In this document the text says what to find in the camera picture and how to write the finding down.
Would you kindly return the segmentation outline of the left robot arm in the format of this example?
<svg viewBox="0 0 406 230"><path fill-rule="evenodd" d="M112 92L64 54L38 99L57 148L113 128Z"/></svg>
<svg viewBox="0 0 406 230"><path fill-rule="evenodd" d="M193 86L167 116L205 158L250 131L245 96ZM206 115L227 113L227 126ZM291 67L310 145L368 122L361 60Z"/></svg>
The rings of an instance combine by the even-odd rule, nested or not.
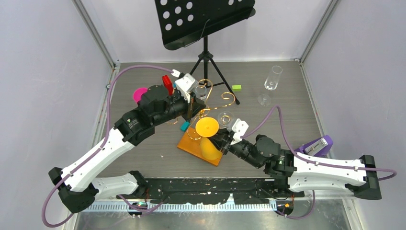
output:
<svg viewBox="0 0 406 230"><path fill-rule="evenodd" d="M179 116L189 121L206 107L193 92L189 96L185 99L178 89L169 94L163 85L149 87L141 95L137 108L115 122L100 143L70 166L51 169L48 175L66 208L79 213L94 201L111 196L144 197L148 183L139 171L108 178L98 175L118 157L152 136L156 126Z"/></svg>

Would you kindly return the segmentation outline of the orange plastic goblet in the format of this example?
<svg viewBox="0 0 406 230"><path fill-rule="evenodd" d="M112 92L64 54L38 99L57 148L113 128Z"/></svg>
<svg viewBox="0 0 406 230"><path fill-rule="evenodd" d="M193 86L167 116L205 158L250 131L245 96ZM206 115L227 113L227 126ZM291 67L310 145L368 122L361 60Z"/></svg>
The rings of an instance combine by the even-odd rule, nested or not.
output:
<svg viewBox="0 0 406 230"><path fill-rule="evenodd" d="M204 117L196 123L195 130L201 137L200 149L203 158L210 161L221 158L222 153L209 140L209 137L214 136L219 131L218 121L212 117Z"/></svg>

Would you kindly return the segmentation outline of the gold wine glass rack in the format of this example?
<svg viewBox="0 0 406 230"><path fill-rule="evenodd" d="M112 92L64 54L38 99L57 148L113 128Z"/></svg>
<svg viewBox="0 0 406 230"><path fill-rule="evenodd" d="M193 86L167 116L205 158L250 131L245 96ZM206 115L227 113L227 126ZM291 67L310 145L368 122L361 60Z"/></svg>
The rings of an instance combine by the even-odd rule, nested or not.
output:
<svg viewBox="0 0 406 230"><path fill-rule="evenodd" d="M183 136L177 144L177 148L197 157L205 162L218 166L222 153L216 149L214 144L209 140L213 137L222 125L217 119L210 117L209 113L214 110L230 107L236 103L236 97L231 92L223 92L221 94L222 100L226 101L226 104L222 106L209 107L200 111L186 128L183 128Z"/></svg>

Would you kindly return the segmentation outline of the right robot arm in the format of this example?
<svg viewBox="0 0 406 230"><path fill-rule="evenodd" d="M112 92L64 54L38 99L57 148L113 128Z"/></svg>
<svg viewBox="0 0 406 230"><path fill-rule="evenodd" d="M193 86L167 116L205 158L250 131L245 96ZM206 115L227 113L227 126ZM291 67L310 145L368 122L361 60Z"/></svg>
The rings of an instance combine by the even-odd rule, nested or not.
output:
<svg viewBox="0 0 406 230"><path fill-rule="evenodd" d="M266 135L257 135L254 144L242 139L235 143L233 132L221 129L210 142L222 154L232 153L253 167L263 168L274 179L273 190L278 196L306 190L350 191L356 198L380 200L379 180L375 160L363 155L356 160L336 160L292 153Z"/></svg>

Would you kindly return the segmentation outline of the clear stemless wine glass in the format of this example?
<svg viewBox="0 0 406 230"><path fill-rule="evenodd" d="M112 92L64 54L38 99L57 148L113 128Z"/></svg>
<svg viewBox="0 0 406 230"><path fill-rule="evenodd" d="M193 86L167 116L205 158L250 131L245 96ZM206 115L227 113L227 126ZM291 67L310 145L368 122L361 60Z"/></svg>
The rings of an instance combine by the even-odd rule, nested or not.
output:
<svg viewBox="0 0 406 230"><path fill-rule="evenodd" d="M217 117L220 129L230 128L235 122L235 119L236 117L230 111L223 111Z"/></svg>

